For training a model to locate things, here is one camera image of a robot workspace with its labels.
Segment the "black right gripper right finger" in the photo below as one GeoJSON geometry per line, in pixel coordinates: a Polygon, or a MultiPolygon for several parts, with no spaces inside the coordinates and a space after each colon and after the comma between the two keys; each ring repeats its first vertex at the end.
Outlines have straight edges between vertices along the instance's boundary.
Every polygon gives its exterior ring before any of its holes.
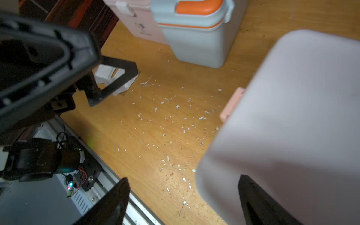
{"type": "Polygon", "coordinates": [[[248,175],[241,175],[238,184],[243,215],[247,225],[300,225],[248,175]]]}

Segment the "white orange handled box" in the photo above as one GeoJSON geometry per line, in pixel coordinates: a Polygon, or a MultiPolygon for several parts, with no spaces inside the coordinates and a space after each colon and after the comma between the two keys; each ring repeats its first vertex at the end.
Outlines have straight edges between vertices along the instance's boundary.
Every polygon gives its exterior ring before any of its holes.
{"type": "Polygon", "coordinates": [[[152,1],[151,12],[178,60],[224,65],[248,1],[152,1]]]}

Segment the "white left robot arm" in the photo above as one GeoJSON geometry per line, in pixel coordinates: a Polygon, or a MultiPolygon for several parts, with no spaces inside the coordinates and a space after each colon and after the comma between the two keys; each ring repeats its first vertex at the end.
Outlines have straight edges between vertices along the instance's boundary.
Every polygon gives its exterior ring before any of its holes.
{"type": "MultiPolygon", "coordinates": [[[[2,135],[73,110],[78,90],[93,107],[137,75],[136,63],[103,56],[90,33],[1,12],[2,135]]],[[[29,182],[78,170],[84,154],[67,140],[2,143],[1,178],[29,182]]]]}

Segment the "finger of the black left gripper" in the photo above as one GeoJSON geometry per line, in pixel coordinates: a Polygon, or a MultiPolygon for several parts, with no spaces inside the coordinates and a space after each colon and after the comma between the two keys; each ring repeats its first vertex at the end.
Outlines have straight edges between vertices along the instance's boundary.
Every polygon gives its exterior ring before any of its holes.
{"type": "Polygon", "coordinates": [[[51,102],[101,61],[88,32],[1,12],[1,133],[52,119],[51,102]]]}
{"type": "Polygon", "coordinates": [[[138,75],[137,64],[133,61],[103,56],[102,64],[124,69],[125,73],[119,78],[116,78],[102,90],[96,84],[95,77],[92,72],[77,81],[76,86],[78,90],[85,92],[90,107],[96,106],[125,83],[138,75]]]}

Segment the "white pink first aid box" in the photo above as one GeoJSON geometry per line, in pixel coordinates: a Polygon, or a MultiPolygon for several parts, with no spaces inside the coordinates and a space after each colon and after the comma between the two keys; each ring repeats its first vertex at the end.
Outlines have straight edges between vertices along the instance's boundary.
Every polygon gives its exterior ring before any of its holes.
{"type": "Polygon", "coordinates": [[[358,40],[297,30],[275,43],[196,170],[229,225],[260,208],[243,175],[304,225],[359,224],[358,40]]]}

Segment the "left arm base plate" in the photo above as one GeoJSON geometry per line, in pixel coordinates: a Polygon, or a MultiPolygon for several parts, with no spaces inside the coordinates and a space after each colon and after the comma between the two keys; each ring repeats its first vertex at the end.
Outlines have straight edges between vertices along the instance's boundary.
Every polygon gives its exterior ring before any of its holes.
{"type": "Polygon", "coordinates": [[[88,192],[98,180],[100,173],[103,171],[100,163],[90,154],[78,139],[74,136],[69,137],[68,147],[80,153],[81,159],[77,173],[74,174],[75,180],[80,181],[81,189],[88,192]]]}

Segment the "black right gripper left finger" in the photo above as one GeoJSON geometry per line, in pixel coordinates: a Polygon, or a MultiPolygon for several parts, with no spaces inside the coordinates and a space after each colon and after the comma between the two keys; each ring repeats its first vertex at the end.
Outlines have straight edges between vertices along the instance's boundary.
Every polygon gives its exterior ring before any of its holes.
{"type": "Polygon", "coordinates": [[[127,178],[121,179],[76,225],[121,225],[129,201],[130,185],[127,178]]]}

